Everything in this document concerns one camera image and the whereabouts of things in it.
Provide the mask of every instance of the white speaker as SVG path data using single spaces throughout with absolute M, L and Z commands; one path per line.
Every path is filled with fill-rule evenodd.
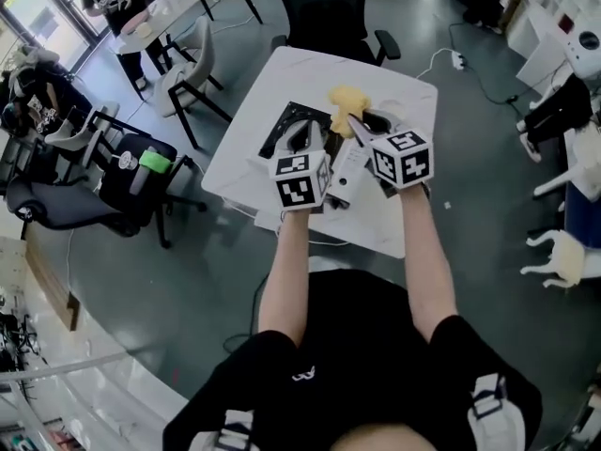
M 578 78 L 594 77 L 601 71 L 601 21 L 575 27 L 563 49 Z

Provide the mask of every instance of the green cloth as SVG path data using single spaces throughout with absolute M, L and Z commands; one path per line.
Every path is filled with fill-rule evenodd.
M 171 161 L 157 152 L 145 150 L 140 157 L 140 165 L 149 168 L 157 174 L 164 174 L 171 167 Z

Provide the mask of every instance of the black office chair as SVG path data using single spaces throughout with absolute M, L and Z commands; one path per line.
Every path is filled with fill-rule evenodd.
M 289 45 L 324 54 L 381 65 L 384 57 L 401 58 L 398 44 L 385 30 L 377 30 L 380 49 L 374 57 L 367 37 L 363 13 L 365 0 L 282 0 L 290 22 L 290 35 L 275 37 L 272 50 Z
M 159 174 L 141 165 L 122 169 L 119 159 L 113 157 L 105 167 L 98 194 L 82 185 L 75 185 L 78 179 L 67 184 L 51 185 L 19 176 L 7 187 L 8 210 L 26 222 L 36 221 L 50 229 L 102 224 L 123 237 L 136 235 L 141 227 L 150 223 L 154 213 L 161 246 L 168 249 L 171 243 L 164 235 L 163 204 L 167 206 L 167 215 L 173 211 L 174 202 L 194 205 L 200 211 L 207 209 L 202 202 L 167 193 L 169 184 L 182 165 L 193 168 L 194 162 L 190 157 L 178 159 L 173 147 L 142 131 L 125 134 L 116 148 L 104 139 L 102 131 L 96 131 L 85 152 L 85 168 L 89 167 L 92 156 L 98 155 L 99 145 L 103 145 L 112 155 L 121 156 L 129 152 L 137 161 L 145 150 L 151 150 L 173 164 L 169 171 Z

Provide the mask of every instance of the floor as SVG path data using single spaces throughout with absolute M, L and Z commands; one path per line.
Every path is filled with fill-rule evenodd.
M 280 0 L 254 0 L 265 24 L 252 20 L 214 36 L 213 75 L 225 87 L 209 96 L 230 114 L 244 99 L 270 55 L 270 40 L 286 33 Z M 455 0 L 367 0 L 369 43 L 373 30 L 389 30 L 403 57 L 386 68 L 417 75 L 430 55 L 450 45 L 448 25 L 461 21 Z M 181 29 L 193 21 L 184 19 Z M 224 0 L 213 13 L 213 28 L 240 23 L 250 15 L 242 0 Z M 523 63 L 502 37 L 466 25 L 453 28 L 455 45 L 477 69 L 494 99 L 522 92 L 514 76 Z M 140 101 L 116 59 L 103 46 L 80 75 L 99 97 L 119 100 L 126 119 Z M 146 69 L 151 69 L 148 61 Z M 156 78 L 156 72 L 148 72 Z M 536 276 L 519 268 L 544 261 L 547 252 L 528 249 L 528 229 L 549 224 L 558 201 L 532 201 L 532 189 L 557 175 L 556 148 L 542 148 L 536 165 L 516 138 L 514 111 L 483 95 L 472 71 L 458 72 L 447 54 L 438 57 L 424 79 L 439 89 L 435 129 L 433 208 L 454 270 L 461 313 L 512 365 L 535 382 L 545 414 L 537 444 L 559 440 L 569 429 L 601 357 L 601 294 L 587 283 L 565 294 L 544 289 Z M 529 93 L 518 103 L 524 110 Z M 226 130 L 202 105 L 189 116 L 199 144 L 193 151 L 175 117 L 158 117 L 144 104 L 131 123 L 165 139 L 206 167 Z M 92 316 L 122 346 L 185 397 L 191 397 L 224 357 L 223 341 L 248 328 L 253 293 L 268 272 L 275 248 L 272 233 L 204 194 L 200 176 L 187 170 L 174 193 L 202 198 L 207 213 L 176 208 L 167 221 L 173 249 L 159 246 L 155 228 L 121 239 L 103 227 L 76 230 L 70 252 L 71 284 Z M 49 259 L 66 279 L 69 232 L 38 229 Z M 313 255 L 336 257 L 353 267 L 404 284 L 403 263 L 365 249 L 312 246 Z

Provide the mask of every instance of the white railing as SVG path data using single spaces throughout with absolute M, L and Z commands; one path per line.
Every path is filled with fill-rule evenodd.
M 19 381 L 28 381 L 35 379 L 55 377 L 65 389 L 69 392 L 73 403 L 77 409 L 77 415 L 84 423 L 86 428 L 90 429 L 95 435 L 101 436 L 106 444 L 106 449 L 114 451 L 134 451 L 131 444 L 122 436 L 117 434 L 90 406 L 82 394 L 70 382 L 68 374 L 74 371 L 95 368 L 105 382 L 107 382 L 116 392 L 115 396 L 119 403 L 128 409 L 133 415 L 144 422 L 150 428 L 162 430 L 166 421 L 152 411 L 147 405 L 132 395 L 127 389 L 111 377 L 102 367 L 109 363 L 120 361 L 129 357 L 127 352 L 119 352 L 108 356 L 89 359 L 78 363 L 47 367 L 31 371 L 6 372 L 0 373 L 0 383 L 7 382 L 14 395 L 15 407 L 28 431 L 29 438 L 40 450 L 61 451 L 54 443 L 50 433 L 42 424 L 35 411 L 29 405 L 21 392 Z

